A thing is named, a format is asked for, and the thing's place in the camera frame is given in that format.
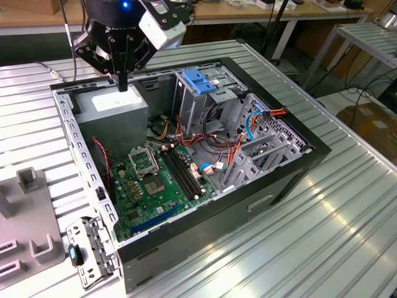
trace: blue pcie slot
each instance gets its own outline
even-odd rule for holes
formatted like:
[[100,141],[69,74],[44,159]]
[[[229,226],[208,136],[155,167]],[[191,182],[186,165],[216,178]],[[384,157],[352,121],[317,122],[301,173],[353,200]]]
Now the blue pcie slot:
[[149,220],[137,225],[136,227],[131,228],[131,230],[130,230],[131,235],[133,235],[134,233],[137,233],[139,231],[142,231],[146,228],[149,228],[155,224],[158,224],[160,221],[162,221],[164,219],[167,219],[168,217],[172,216],[178,208],[179,208],[179,205],[176,205],[172,209],[169,209],[168,211],[165,211],[164,213],[162,213],[156,217],[153,217],[152,219],[149,219]]

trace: gray holder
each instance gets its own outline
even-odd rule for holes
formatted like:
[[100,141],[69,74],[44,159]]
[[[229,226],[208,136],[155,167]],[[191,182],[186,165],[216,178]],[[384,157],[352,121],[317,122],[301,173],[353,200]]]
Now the gray holder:
[[65,259],[43,171],[0,181],[0,290]]

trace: slotted aluminum surface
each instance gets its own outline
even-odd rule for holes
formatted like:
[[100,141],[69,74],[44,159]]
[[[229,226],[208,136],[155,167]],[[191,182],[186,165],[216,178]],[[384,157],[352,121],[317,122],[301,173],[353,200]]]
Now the slotted aluminum surface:
[[397,32],[373,23],[340,25],[337,32],[384,64],[397,67]]
[[[332,152],[280,204],[155,277],[132,297],[388,297],[397,285],[397,169],[282,73],[237,41],[159,52],[148,68],[230,56]],[[66,80],[71,60],[49,63]],[[78,78],[95,76],[78,62]],[[41,66],[0,68],[0,179],[44,169],[65,247],[65,228],[89,215]],[[84,292],[70,260],[0,292],[0,297],[123,297],[111,278]]]

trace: metal shelf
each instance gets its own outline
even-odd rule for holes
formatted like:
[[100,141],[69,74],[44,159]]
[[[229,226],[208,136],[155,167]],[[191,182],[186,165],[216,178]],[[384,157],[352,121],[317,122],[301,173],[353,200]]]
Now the metal shelf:
[[303,83],[304,89],[312,81],[318,66],[321,64],[337,36],[345,38],[346,42],[336,54],[330,67],[339,61],[348,46],[352,43],[389,67],[397,68],[397,32],[387,31],[373,23],[336,25],[311,64],[305,82]]

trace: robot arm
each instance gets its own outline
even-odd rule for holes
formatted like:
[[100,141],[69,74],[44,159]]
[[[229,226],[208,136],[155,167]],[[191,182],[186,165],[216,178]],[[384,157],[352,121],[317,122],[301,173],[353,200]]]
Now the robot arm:
[[185,34],[191,7],[169,0],[85,0],[86,31],[73,42],[75,53],[118,90],[127,90],[128,74],[142,69],[158,51]]

